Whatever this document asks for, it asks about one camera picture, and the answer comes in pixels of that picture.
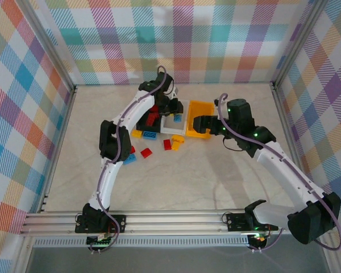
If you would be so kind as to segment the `white plastic bin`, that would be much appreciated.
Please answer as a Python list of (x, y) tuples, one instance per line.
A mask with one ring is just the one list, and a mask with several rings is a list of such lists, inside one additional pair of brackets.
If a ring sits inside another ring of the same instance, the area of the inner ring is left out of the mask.
[[(169, 104), (163, 108), (163, 114), (161, 116), (160, 132), (162, 134), (172, 134), (172, 135), (182, 135), (186, 134), (187, 127), (187, 117), (189, 110), (189, 100), (171, 100)], [(183, 112), (178, 113), (180, 115), (180, 121), (176, 122), (174, 116), (176, 115), (176, 110), (180, 109), (180, 104), (183, 106)]]

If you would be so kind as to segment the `black plastic bin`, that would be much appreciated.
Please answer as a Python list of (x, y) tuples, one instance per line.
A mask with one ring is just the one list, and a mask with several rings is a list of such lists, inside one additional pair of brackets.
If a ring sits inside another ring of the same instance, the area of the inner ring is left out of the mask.
[(140, 118), (140, 120), (136, 124), (136, 129), (140, 131), (151, 131), (151, 132), (160, 133), (161, 115), (158, 112), (159, 118), (155, 121), (153, 126), (146, 126), (145, 123), (146, 123), (149, 113), (150, 113), (150, 110), (146, 111), (146, 113)]

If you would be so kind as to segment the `yellow plastic bin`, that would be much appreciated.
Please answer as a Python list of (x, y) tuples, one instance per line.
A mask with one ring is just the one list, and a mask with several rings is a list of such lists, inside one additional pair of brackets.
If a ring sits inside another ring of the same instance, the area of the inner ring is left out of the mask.
[(192, 138), (210, 139), (210, 130), (207, 129), (206, 133), (200, 134), (193, 129), (193, 119), (202, 115), (213, 115), (214, 104), (212, 102), (202, 102), (191, 100), (189, 103), (189, 110), (187, 116), (186, 136)]

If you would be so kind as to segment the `plaid fabric panel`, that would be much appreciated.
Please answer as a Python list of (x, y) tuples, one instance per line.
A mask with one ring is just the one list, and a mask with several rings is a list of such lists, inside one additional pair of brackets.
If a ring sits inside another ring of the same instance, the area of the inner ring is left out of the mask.
[(0, 273), (39, 203), (69, 96), (16, 0), (0, 0)]
[(75, 84), (268, 82), (315, 0), (27, 0)]
[[(277, 89), (306, 174), (341, 198), (341, 0), (328, 0)], [(326, 258), (341, 273), (341, 251)]]

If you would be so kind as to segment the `aluminium side frame rail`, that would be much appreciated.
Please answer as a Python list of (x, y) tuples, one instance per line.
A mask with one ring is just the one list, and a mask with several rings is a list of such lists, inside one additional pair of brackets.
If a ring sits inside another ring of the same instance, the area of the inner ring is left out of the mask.
[(270, 83), (270, 87), (271, 87), (273, 99), (274, 99), (275, 104), (276, 104), (277, 112), (278, 112), (278, 115), (279, 115), (279, 118), (281, 121), (281, 126), (283, 129), (285, 138), (286, 138), (286, 142), (288, 145), (288, 149), (290, 152), (291, 159), (296, 164), (297, 167), (302, 167), (301, 160), (300, 160), (300, 157), (299, 157), (299, 154), (297, 151), (297, 146), (296, 146), (296, 143), (294, 141), (292, 130), (289, 126), (287, 115), (286, 115), (284, 106), (282, 105), (282, 100), (281, 100), (280, 95), (278, 93), (278, 89), (274, 85), (273, 82)]
[(77, 86), (74, 86), (74, 89), (71, 90), (70, 96), (69, 96), (69, 103), (68, 108), (65, 112), (65, 117), (63, 119), (63, 124), (61, 125), (61, 129), (59, 131), (59, 138), (57, 145), (55, 146), (54, 152), (53, 152), (53, 158), (50, 161), (49, 169), (45, 176), (45, 181), (43, 184), (43, 188), (39, 197), (39, 203), (35, 210), (36, 213), (41, 213), (45, 211), (45, 206), (47, 203), (47, 199), (50, 193), (51, 185), (53, 182), (53, 178), (55, 175), (56, 167), (59, 161), (60, 152), (63, 146), (66, 130), (68, 128), (68, 123), (70, 120), (70, 115), (72, 113), (74, 101), (76, 99), (76, 93), (77, 93)]

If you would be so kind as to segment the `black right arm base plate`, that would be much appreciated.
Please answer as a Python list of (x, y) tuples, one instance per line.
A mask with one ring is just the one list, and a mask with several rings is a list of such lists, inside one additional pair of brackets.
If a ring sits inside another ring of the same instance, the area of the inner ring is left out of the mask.
[(277, 231), (279, 228), (270, 224), (259, 223), (247, 213), (226, 213), (228, 231)]

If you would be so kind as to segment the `aluminium frame post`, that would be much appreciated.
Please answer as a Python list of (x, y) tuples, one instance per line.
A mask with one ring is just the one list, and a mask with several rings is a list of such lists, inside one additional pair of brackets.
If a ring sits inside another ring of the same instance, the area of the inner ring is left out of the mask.
[(42, 26), (39, 18), (37, 17), (34, 9), (29, 3), (29, 0), (15, 0), (22, 13), (28, 20), (29, 25), (32, 27), (35, 35), (38, 37), (38, 41), (41, 43), (49, 59), (53, 63), (53, 66), (57, 69), (59, 75), (66, 83), (70, 90), (75, 90), (76, 86), (73, 83), (69, 73), (67, 72), (65, 65), (60, 59), (60, 56), (55, 50), (55, 46), (51, 42), (44, 27)]
[(280, 87), (281, 83), (287, 76), (296, 57), (309, 37), (313, 27), (315, 26), (322, 11), (327, 5), (328, 0), (311, 0), (307, 3), (308, 13), (303, 12), (301, 16), (302, 22), (298, 22), (286, 48), (286, 52), (282, 55), (280, 62), (276, 68), (275, 75), (272, 78), (271, 85), (274, 90)]

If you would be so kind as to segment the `aluminium mounting rail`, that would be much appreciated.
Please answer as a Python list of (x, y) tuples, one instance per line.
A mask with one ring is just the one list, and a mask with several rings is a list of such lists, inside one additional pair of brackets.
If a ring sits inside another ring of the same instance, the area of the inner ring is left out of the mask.
[[(120, 235), (226, 235), (256, 234), (255, 231), (228, 231), (221, 216), (226, 210), (149, 210), (114, 211), (114, 215), (125, 215), (124, 233)], [(231, 210), (231, 213), (243, 213)], [(20, 231), (22, 236), (65, 236), (81, 235), (85, 237), (107, 238), (113, 233), (75, 233), (75, 218), (81, 213), (58, 212), (29, 214)]]

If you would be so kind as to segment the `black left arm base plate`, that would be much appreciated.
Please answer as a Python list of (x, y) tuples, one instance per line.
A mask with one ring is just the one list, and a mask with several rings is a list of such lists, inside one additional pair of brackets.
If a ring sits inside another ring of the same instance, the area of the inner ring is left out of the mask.
[(114, 220), (106, 214), (100, 214), (96, 217), (79, 214), (75, 218), (75, 233), (124, 233), (126, 225), (125, 215), (114, 215), (114, 219), (119, 225), (119, 229)]

